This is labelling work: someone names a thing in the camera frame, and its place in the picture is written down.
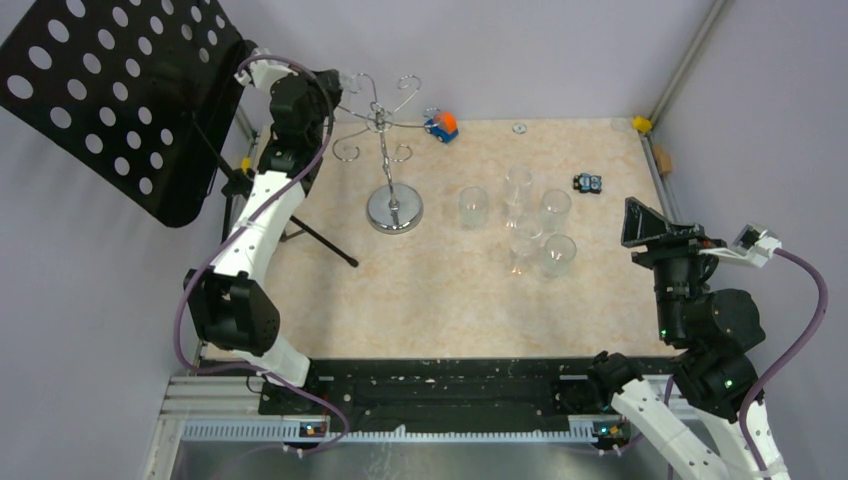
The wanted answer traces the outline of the wine glass removed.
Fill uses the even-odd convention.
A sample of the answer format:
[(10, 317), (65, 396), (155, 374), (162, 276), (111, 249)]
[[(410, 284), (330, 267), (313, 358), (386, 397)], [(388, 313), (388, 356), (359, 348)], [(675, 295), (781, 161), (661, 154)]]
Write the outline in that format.
[(538, 219), (544, 233), (557, 232), (572, 208), (570, 195), (561, 189), (547, 190), (539, 203)]
[(465, 230), (482, 229), (489, 218), (489, 197), (479, 186), (470, 186), (459, 194), (458, 212), (460, 226)]
[(514, 165), (508, 170), (502, 193), (507, 227), (514, 227), (518, 218), (527, 212), (533, 180), (532, 171), (524, 165)]

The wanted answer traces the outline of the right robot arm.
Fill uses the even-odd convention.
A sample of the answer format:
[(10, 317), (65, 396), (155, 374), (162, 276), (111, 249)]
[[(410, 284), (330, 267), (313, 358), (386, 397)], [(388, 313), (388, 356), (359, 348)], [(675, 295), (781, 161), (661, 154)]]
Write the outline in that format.
[(586, 397), (600, 412), (624, 416), (684, 479), (786, 479), (768, 429), (764, 389), (747, 353), (766, 338), (759, 310), (743, 290), (713, 291), (720, 261), (761, 267), (780, 241), (748, 224), (732, 244), (697, 224), (677, 224), (634, 197), (625, 200), (621, 243), (635, 264), (652, 271), (659, 337), (678, 350), (671, 378), (716, 444), (708, 448), (662, 398), (636, 363), (598, 354)]

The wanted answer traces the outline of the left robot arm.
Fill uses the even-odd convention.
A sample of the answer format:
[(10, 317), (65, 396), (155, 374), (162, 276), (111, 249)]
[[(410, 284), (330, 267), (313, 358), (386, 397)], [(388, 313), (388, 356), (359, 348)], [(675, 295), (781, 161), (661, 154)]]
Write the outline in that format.
[(269, 95), (272, 136), (228, 236), (187, 274), (176, 316), (189, 313), (200, 340), (284, 385), (283, 401), (308, 413), (319, 404), (321, 388), (308, 378), (310, 359), (282, 336), (280, 312), (263, 286), (285, 227), (306, 199), (328, 148), (344, 91), (342, 75), (255, 54), (237, 66), (234, 78)]

